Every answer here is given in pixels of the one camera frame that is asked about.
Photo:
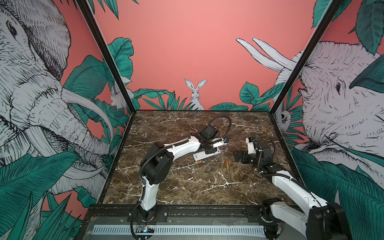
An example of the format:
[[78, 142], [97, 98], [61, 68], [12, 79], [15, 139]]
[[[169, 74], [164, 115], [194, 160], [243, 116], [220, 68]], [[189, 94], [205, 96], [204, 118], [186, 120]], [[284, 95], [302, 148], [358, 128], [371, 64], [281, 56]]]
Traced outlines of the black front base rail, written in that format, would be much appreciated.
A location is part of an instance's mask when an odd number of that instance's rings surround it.
[[[84, 218], [93, 217], [122, 218], [128, 223], [135, 205], [92, 205]], [[250, 223], [262, 223], [262, 217], [271, 217], [266, 205], [156, 205], [155, 217], [151, 223], [166, 223], [172, 218], [245, 218]]]

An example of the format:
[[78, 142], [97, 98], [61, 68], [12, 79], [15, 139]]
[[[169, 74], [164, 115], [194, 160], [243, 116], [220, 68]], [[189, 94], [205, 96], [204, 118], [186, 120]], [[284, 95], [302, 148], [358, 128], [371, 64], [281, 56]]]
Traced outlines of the black right corner frame post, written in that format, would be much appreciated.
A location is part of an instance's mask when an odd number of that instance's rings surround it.
[[293, 84], [295, 83], [296, 79], [299, 76], [299, 73], [305, 66], [307, 60], [313, 53], [316, 45], [322, 38], [323, 34], [325, 33], [326, 29], [328, 28], [329, 24], [331, 23], [333, 17], [335, 16], [336, 12], [338, 11], [339, 7], [343, 3], [342, 0], [333, 0], [330, 1], [329, 4], [326, 7], [325, 12], [322, 15], [322, 18], [316, 27], [316, 30], [314, 31], [313, 35], [311, 36], [308, 44], [306, 45], [306, 48], [304, 49], [298, 63], [295, 65], [294, 69], [292, 70], [292, 73], [290, 74], [287, 82], [285, 83], [281, 93], [279, 94], [276, 102], [274, 103], [273, 107], [270, 110], [270, 114], [274, 115], [284, 100], [285, 96], [287, 95], [288, 91], [291, 89]]

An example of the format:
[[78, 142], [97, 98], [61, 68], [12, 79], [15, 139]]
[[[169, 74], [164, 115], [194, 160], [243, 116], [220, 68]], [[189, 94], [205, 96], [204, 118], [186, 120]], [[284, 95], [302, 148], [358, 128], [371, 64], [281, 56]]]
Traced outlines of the black left corner frame post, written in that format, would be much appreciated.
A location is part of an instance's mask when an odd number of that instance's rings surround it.
[[108, 48], [108, 45], [106, 44], [105, 38], [103, 37], [102, 32], [98, 26], [98, 23], [94, 18], [94, 14], [91, 11], [92, 9], [90, 8], [89, 2], [84, 1], [84, 0], [77, 0], [76, 3], [79, 6], [79, 9], [80, 9], [85, 21], [87, 22], [87, 25], [88, 25], [97, 45], [98, 45], [98, 47], [102, 53], [104, 60], [107, 63], [107, 66], [109, 67], [109, 69], [111, 71], [111, 74], [112, 74], [114, 80], [116, 81], [116, 83], [117, 83], [117, 85], [121, 91], [121, 94], [123, 95], [124, 101], [127, 104], [127, 107], [128, 107], [130, 114], [134, 115], [136, 113], [135, 107], [131, 101], [131, 98], [129, 97], [129, 95], [127, 93], [127, 89], [126, 89], [125, 85], [123, 84], [121, 75], [120, 75], [119, 70], [117, 68], [117, 65], [116, 65], [116, 63], [115, 63], [115, 61], [111, 55], [111, 52]]

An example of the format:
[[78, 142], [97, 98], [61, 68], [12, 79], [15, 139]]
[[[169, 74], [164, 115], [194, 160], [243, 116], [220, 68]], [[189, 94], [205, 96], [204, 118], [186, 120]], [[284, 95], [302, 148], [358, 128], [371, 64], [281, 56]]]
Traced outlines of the black corner frame post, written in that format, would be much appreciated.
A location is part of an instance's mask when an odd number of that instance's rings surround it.
[[328, 28], [329, 24], [331, 23], [333, 17], [335, 16], [336, 12], [338, 11], [339, 7], [343, 3], [342, 0], [333, 0], [330, 1], [329, 4], [326, 7], [325, 12], [322, 15], [322, 18], [316, 27], [316, 30], [314, 31], [313, 35], [311, 36], [308, 44], [306, 45], [306, 48], [304, 49], [298, 63], [295, 65], [294, 69], [292, 70], [292, 73], [290, 74], [287, 82], [285, 83], [281, 93], [279, 94], [276, 102], [274, 103], [273, 107], [270, 110], [270, 114], [274, 115], [284, 100], [285, 96], [287, 95], [288, 91], [291, 89], [293, 84], [295, 83], [296, 79], [299, 76], [299, 73], [305, 66], [307, 60], [313, 53], [316, 45], [322, 38], [323, 34], [325, 33], [326, 29]]
[[125, 85], [123, 84], [121, 75], [120, 75], [119, 70], [117, 68], [117, 65], [116, 65], [116, 63], [115, 63], [115, 61], [111, 55], [111, 52], [108, 48], [108, 45], [106, 44], [105, 38], [103, 37], [102, 32], [98, 26], [98, 23], [94, 18], [94, 14], [91, 11], [92, 9], [90, 8], [89, 2], [84, 1], [84, 0], [77, 0], [76, 3], [79, 6], [79, 9], [80, 9], [85, 21], [87, 22], [87, 25], [88, 25], [97, 45], [98, 45], [98, 47], [102, 53], [104, 60], [107, 63], [107, 66], [109, 67], [109, 69], [111, 71], [111, 74], [112, 74], [114, 80], [116, 81], [116, 83], [117, 83], [117, 85], [121, 91], [121, 94], [123, 95], [124, 101], [127, 104], [127, 107], [128, 107], [130, 114], [134, 115], [136, 113], [135, 107], [131, 101], [131, 98], [129, 97], [129, 95], [127, 93], [127, 89], [126, 89]]

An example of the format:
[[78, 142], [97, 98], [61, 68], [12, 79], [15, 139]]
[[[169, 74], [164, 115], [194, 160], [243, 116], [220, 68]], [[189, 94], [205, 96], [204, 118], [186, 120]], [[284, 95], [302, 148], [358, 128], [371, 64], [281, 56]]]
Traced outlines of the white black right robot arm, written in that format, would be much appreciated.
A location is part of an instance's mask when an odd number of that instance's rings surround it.
[[308, 240], [351, 240], [345, 210], [311, 192], [284, 167], [273, 161], [276, 145], [246, 138], [247, 150], [234, 151], [235, 161], [256, 168], [258, 178], [266, 178], [281, 189], [300, 208], [296, 210], [278, 198], [263, 202], [260, 215], [264, 222], [280, 220]]

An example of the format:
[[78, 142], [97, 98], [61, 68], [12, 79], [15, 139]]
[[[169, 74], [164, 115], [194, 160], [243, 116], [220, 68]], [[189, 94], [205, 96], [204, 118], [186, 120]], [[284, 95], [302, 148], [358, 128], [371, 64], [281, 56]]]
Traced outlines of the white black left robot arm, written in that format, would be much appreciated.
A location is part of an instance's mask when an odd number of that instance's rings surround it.
[[216, 138], [217, 133], [215, 127], [206, 125], [203, 131], [190, 133], [183, 140], [170, 144], [154, 143], [151, 146], [139, 170], [143, 185], [137, 211], [144, 222], [151, 221], [155, 216], [159, 185], [166, 179], [173, 161], [200, 149], [207, 155], [215, 153], [219, 146], [228, 142], [226, 137]]

